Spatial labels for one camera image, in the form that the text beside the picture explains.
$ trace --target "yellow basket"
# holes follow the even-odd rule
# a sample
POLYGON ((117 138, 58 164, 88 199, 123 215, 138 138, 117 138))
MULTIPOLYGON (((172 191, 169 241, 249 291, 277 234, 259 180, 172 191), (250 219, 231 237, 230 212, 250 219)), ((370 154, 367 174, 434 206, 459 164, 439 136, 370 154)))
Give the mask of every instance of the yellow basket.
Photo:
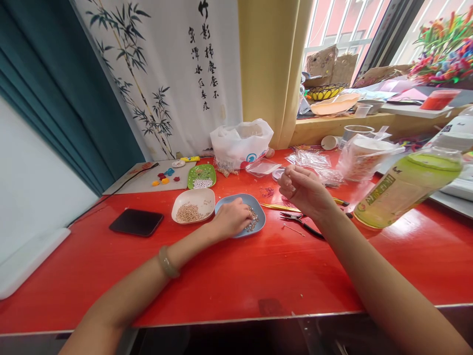
POLYGON ((331 99, 338 95, 348 84, 327 84, 322 86, 314 86, 307 93, 314 101, 323 101, 331 99))

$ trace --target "black cable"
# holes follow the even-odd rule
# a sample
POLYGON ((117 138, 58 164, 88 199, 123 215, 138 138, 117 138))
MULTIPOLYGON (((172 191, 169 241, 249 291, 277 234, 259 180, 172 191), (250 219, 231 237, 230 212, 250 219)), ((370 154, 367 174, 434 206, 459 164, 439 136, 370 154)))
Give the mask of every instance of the black cable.
POLYGON ((112 197, 115 193, 117 193, 123 186, 125 186, 125 184, 130 181, 131 179, 133 179, 136 175, 138 174, 141 174, 142 172, 146 171, 146 170, 151 170, 152 168, 155 168, 156 166, 158 166, 159 163, 155 163, 151 168, 146 168, 146 169, 143 169, 139 172, 137 172, 135 175, 133 175, 131 178, 129 178, 128 180, 126 180, 119 188, 117 188, 115 191, 113 191, 110 195, 108 195, 107 197, 105 197, 103 200, 100 200, 98 201, 95 205, 91 206, 89 209, 87 209, 84 213, 81 213, 76 219, 74 219, 71 223, 69 223, 69 225, 67 226, 67 228, 71 227, 74 223, 77 222, 77 220, 79 218, 81 218, 83 215, 85 215, 87 212, 89 212, 91 209, 97 207, 98 205, 100 205, 103 201, 106 201, 108 200, 110 197, 112 197))

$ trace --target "orange container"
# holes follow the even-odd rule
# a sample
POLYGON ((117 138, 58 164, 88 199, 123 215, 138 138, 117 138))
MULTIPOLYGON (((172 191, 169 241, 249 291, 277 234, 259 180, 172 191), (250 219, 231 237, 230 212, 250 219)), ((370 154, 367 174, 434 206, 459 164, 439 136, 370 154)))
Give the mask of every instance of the orange container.
POLYGON ((436 90, 424 101, 421 109, 444 109, 460 93, 460 90, 436 90))

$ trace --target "window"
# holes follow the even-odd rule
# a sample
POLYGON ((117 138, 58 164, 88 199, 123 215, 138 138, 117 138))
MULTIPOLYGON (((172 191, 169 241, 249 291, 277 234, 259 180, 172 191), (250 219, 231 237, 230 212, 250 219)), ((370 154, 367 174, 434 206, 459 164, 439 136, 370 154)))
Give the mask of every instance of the window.
POLYGON ((411 64, 420 57, 422 47, 414 44, 414 42, 419 37, 421 26, 430 27, 430 21, 441 17, 448 18, 452 11, 455 11, 457 14, 466 13, 470 5, 471 1, 467 0, 425 0, 391 60, 391 65, 411 64))
POLYGON ((358 53, 355 77, 390 2, 391 0, 315 0, 304 58, 336 44, 338 55, 345 52, 358 53))

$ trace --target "white plastic bag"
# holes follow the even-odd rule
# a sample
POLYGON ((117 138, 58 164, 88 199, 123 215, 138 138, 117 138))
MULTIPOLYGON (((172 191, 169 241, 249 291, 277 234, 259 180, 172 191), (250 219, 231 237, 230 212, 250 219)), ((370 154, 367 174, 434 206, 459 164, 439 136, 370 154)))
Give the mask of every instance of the white plastic bag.
POLYGON ((218 127, 210 132, 215 163, 221 169, 244 169, 266 154, 273 133, 261 118, 237 126, 218 127))

